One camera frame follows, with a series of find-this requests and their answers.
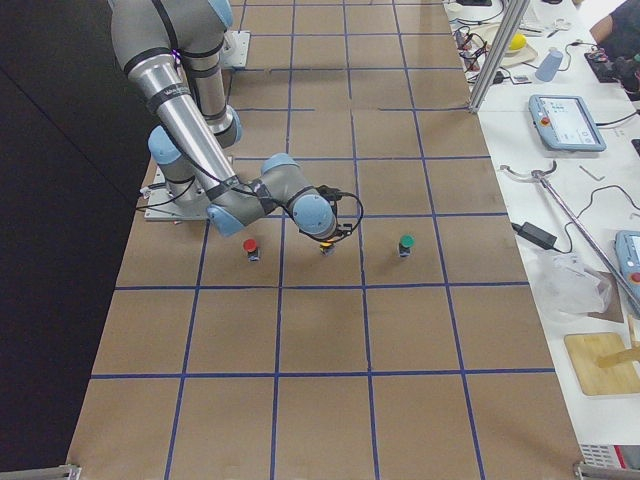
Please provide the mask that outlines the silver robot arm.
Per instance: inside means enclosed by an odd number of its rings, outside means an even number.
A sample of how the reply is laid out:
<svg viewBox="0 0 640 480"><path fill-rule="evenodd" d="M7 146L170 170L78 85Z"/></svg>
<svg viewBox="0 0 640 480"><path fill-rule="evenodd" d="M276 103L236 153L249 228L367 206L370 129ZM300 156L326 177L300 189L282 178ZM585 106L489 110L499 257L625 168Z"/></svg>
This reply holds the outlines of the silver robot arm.
<svg viewBox="0 0 640 480"><path fill-rule="evenodd" d="M315 187L289 155L268 158L258 178L242 181L225 154L242 136L227 103L220 53L233 24L226 1L117 1L111 38L124 75L161 124L149 150L166 182L200 187L209 220L231 236L281 208L304 235L330 244L355 227L339 222L345 192Z"/></svg>

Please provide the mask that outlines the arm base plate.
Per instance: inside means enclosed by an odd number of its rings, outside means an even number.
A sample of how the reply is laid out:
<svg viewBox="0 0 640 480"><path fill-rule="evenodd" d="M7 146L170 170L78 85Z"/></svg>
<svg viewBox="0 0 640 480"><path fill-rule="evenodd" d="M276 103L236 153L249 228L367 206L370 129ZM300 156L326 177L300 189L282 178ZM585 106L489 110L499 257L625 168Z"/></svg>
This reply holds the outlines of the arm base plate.
<svg viewBox="0 0 640 480"><path fill-rule="evenodd" d="M145 219L148 221L199 221L207 219L211 200L195 177L191 163L180 157L171 164L161 164L154 156L156 167L154 182L149 186Z"/></svg>
<svg viewBox="0 0 640 480"><path fill-rule="evenodd" d="M227 31L220 51L220 64L223 69L245 69L248 60L251 33L249 31Z"/></svg>

